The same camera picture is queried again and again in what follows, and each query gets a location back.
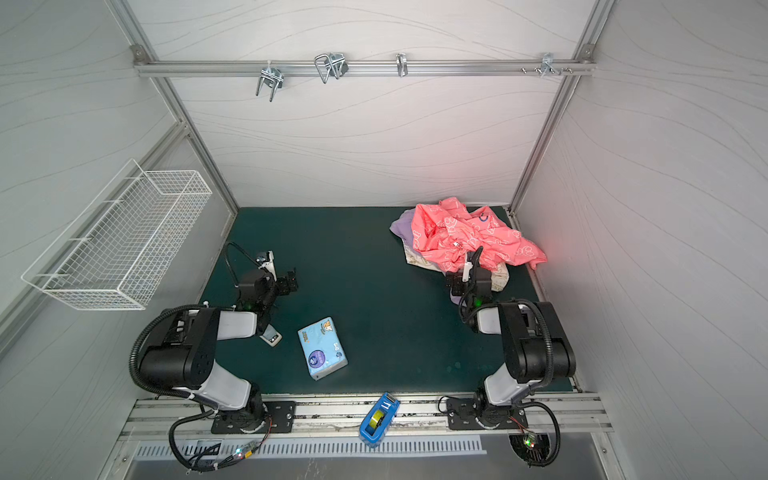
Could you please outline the purple cloth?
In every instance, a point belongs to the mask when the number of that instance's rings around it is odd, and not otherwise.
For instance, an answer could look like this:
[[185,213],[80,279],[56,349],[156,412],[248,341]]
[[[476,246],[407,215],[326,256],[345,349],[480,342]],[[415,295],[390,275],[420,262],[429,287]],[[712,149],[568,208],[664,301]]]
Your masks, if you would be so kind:
[[408,248],[413,247],[412,222],[415,215],[415,209],[405,210],[400,217],[390,225],[390,232],[400,238]]

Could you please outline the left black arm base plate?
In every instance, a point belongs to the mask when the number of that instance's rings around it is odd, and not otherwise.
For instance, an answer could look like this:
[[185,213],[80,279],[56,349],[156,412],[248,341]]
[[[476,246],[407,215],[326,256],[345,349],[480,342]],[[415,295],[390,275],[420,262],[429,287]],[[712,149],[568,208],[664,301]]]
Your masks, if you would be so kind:
[[294,401],[266,401],[255,413],[245,409],[223,411],[217,414],[211,426],[212,434],[235,435],[266,433],[290,433],[293,429]]

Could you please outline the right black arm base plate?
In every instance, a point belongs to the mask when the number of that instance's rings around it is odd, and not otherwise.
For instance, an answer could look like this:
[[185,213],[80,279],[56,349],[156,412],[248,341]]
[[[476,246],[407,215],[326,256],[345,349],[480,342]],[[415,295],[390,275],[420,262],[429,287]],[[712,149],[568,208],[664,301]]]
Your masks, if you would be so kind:
[[474,397],[443,396],[438,400],[437,408],[446,416],[452,431],[528,429],[523,410],[486,404]]

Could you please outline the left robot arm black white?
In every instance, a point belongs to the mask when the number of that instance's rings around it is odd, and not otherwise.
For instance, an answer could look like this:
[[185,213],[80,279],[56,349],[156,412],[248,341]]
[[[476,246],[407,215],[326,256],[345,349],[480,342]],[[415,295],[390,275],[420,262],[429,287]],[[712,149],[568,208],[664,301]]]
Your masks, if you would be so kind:
[[219,342],[259,337],[276,346],[282,335],[271,325],[279,296],[298,290],[296,271],[276,276],[266,267],[238,283],[233,307],[206,304],[165,309],[139,334],[129,354],[134,383],[160,396],[189,399],[219,412],[266,416],[260,389],[216,361]]

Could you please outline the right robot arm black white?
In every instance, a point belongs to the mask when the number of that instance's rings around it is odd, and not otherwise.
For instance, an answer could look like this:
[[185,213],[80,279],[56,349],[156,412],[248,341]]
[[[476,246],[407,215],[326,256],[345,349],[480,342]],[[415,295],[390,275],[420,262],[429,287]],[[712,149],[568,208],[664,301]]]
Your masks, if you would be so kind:
[[491,298],[491,273],[467,266],[448,273],[461,322],[472,331],[501,338],[503,363],[488,375],[473,400],[477,417],[517,407],[557,379],[575,375],[576,356],[554,306],[527,299]]

